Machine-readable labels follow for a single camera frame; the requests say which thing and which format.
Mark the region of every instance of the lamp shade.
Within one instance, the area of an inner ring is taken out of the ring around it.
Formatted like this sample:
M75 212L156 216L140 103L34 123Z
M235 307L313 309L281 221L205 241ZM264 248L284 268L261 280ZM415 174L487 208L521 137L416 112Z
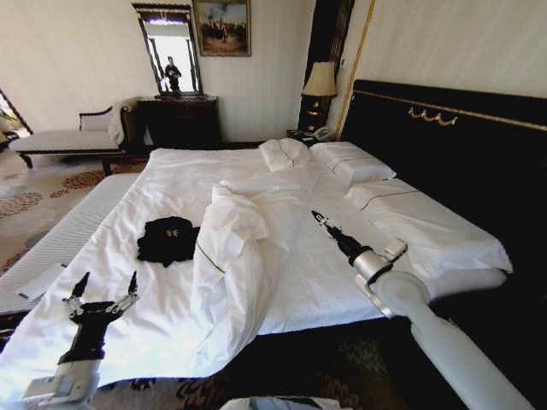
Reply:
M314 67L302 94L316 97L336 96L333 61L314 62Z

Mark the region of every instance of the mirror frame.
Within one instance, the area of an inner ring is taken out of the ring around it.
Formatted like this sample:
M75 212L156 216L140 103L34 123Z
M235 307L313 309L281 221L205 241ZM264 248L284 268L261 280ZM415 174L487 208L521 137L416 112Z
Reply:
M196 72L196 81L197 85L199 87L199 91L182 91L180 95L199 95L201 96L203 94L203 84L202 84L202 76L199 72L199 62L197 61L197 52L196 52L196 39L194 36L194 28L192 25L192 8L189 4L161 4L161 3L132 3L133 8L137 12L137 18L138 18L138 24L140 25L140 29L143 33L143 40L144 40L144 46L146 47L146 51L148 52L148 57L150 58L150 64L152 66L152 71L154 72L154 77L156 77L156 84L158 91L160 95L162 96L172 96L173 93L171 91L163 91L162 87L160 86L160 79L158 78L157 72L154 69L154 61L152 57L152 53L150 53L150 47L148 46L148 34L146 33L146 29L144 28L144 23L141 18L140 12L149 11L149 12L162 12L162 11L182 11L183 13L187 13L189 15L188 19L188 32L190 33L190 40L191 40L191 49L193 56L193 64Z

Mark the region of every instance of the black clothing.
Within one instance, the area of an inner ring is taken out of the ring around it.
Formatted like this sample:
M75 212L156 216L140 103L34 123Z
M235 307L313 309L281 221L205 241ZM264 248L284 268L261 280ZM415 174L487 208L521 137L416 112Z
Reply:
M168 64L165 67L165 76L169 79L169 83L171 84L171 91L180 91L179 78L176 77L177 75L181 75L177 66L175 66L174 64Z
M146 222L144 236L137 241L141 261L161 262L164 267L173 261L188 261L194 257L198 228L178 216Z

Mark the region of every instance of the chaise lounge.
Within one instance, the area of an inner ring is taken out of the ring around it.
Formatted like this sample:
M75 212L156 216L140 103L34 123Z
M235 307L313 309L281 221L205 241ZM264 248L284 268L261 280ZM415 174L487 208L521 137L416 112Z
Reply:
M137 98L117 102L97 113L80 113L79 130L37 132L9 146L29 168L29 155L102 155L137 150L144 131L137 118Z

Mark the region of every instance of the upholstered bench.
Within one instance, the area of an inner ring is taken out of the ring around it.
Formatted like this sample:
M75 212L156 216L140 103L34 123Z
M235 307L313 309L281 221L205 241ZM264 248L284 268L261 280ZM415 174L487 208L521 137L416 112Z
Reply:
M15 294L54 264L68 264L124 196L137 173L112 175L97 185L28 253L0 277L0 314L31 310L39 302Z
M144 144L143 125L136 115L137 99L117 102L98 113L80 113L79 130L37 132L10 144L29 168L29 155L103 155L138 151Z

